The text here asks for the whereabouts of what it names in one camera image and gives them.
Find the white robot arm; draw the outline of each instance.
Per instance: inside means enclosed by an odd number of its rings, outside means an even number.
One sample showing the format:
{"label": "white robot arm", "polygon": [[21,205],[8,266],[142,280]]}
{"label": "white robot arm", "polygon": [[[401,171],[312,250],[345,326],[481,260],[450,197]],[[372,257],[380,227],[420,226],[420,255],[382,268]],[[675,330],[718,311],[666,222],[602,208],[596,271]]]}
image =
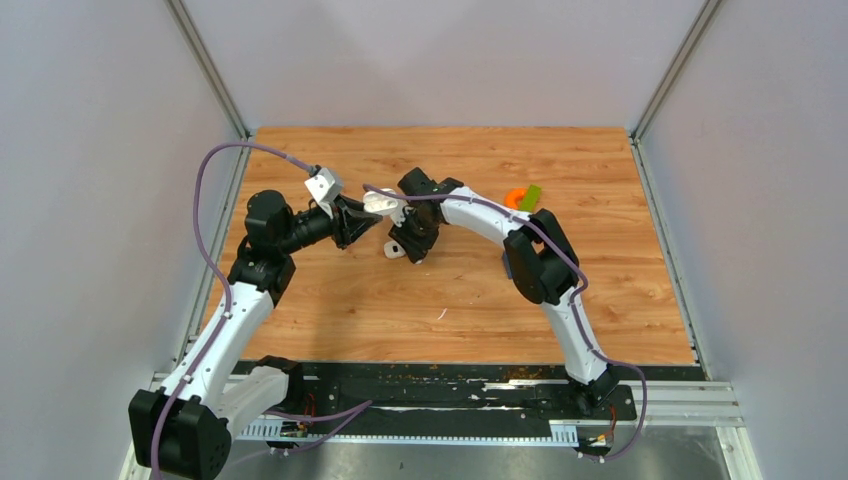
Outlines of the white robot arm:
{"label": "white robot arm", "polygon": [[230,313],[222,300],[160,388],[139,390],[130,401],[139,464],[151,466],[156,423],[166,415],[157,448],[161,470],[215,478],[233,440],[250,422],[271,407],[286,411],[302,401],[303,367],[285,358],[265,357],[238,385],[226,392],[224,386],[247,342],[288,287],[295,272],[291,255],[324,238],[346,248],[382,220],[341,195],[341,180],[329,169],[319,169],[305,184],[316,205],[297,214],[277,191],[265,190],[248,201],[247,235],[227,277]]}
{"label": "white robot arm", "polygon": [[[392,204],[377,192],[369,192],[364,198],[366,211],[391,215],[394,222],[389,232],[393,241],[385,249],[387,256],[398,257],[405,253],[410,261],[420,263],[438,238],[440,224],[467,228],[504,247],[516,287],[527,300],[538,304],[550,321],[565,355],[566,372],[572,380],[586,387],[585,400],[590,406],[602,403],[618,382],[581,335],[578,322],[582,322],[589,343],[601,352],[592,327],[586,321],[580,295],[572,295],[578,284],[576,272],[547,247],[537,253],[532,244],[539,243],[540,239],[515,220],[533,222],[577,264],[577,256],[553,214],[546,210],[531,214],[504,206],[499,206],[500,211],[489,208],[467,200],[483,197],[461,182],[448,178],[436,184],[419,168],[404,176],[398,186],[404,194],[413,197],[408,204],[398,198],[393,198]],[[446,194],[463,199],[437,198]],[[570,306],[572,296],[574,310],[579,314],[577,318]]]}

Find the orange ring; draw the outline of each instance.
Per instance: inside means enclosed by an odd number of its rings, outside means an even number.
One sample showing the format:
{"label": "orange ring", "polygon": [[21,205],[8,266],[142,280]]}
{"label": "orange ring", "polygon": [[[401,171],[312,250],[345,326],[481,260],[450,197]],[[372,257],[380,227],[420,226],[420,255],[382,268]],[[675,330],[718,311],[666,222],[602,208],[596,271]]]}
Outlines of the orange ring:
{"label": "orange ring", "polygon": [[527,195],[526,188],[516,188],[514,190],[510,190],[509,193],[506,194],[506,198],[504,198],[504,205],[513,210],[518,210],[518,204],[524,200],[524,196]]}

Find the white wall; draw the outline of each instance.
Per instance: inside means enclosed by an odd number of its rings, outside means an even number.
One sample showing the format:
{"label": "white wall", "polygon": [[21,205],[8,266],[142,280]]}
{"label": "white wall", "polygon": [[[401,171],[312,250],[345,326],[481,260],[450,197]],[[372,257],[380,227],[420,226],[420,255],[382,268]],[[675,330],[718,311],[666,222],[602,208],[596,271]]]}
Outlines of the white wall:
{"label": "white wall", "polygon": [[186,0],[251,128],[634,127],[703,0]]}
{"label": "white wall", "polygon": [[848,3],[728,0],[646,162],[767,479],[844,478]]}
{"label": "white wall", "polygon": [[201,272],[197,165],[232,134],[161,1],[0,4],[0,112],[0,477],[115,478]]}

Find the metal base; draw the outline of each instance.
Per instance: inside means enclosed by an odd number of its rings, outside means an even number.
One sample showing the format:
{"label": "metal base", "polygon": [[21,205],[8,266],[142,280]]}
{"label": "metal base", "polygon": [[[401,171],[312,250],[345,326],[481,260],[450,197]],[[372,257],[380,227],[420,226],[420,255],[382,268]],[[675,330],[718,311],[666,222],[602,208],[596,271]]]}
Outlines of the metal base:
{"label": "metal base", "polygon": [[[626,438],[632,428],[622,428]],[[268,450],[259,442],[233,444],[232,461]],[[732,479],[710,427],[654,427],[631,455],[603,465],[578,459],[570,448],[363,445],[328,443],[303,454],[261,456],[225,469],[222,480],[358,479]]]}

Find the wood grain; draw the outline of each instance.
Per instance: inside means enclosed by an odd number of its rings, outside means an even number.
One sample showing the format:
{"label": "wood grain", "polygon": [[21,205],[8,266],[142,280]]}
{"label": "wood grain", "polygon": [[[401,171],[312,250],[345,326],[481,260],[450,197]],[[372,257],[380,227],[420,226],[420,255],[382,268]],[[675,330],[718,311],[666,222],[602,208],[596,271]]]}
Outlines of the wood grain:
{"label": "wood grain", "polygon": [[[623,129],[263,128],[257,142],[333,168],[354,198],[362,183],[394,187],[416,166],[499,202],[513,188],[541,186],[539,206],[557,215],[591,280],[584,303],[606,353],[643,364],[692,363]],[[245,234],[247,199],[274,189],[305,209],[303,180],[276,157],[251,155],[221,261],[225,272]],[[243,357],[563,361],[546,317],[507,280],[495,245],[443,227],[416,266],[383,256],[389,227],[383,222],[345,251],[325,240],[296,253],[289,289]],[[216,286],[212,302],[220,296]]]}

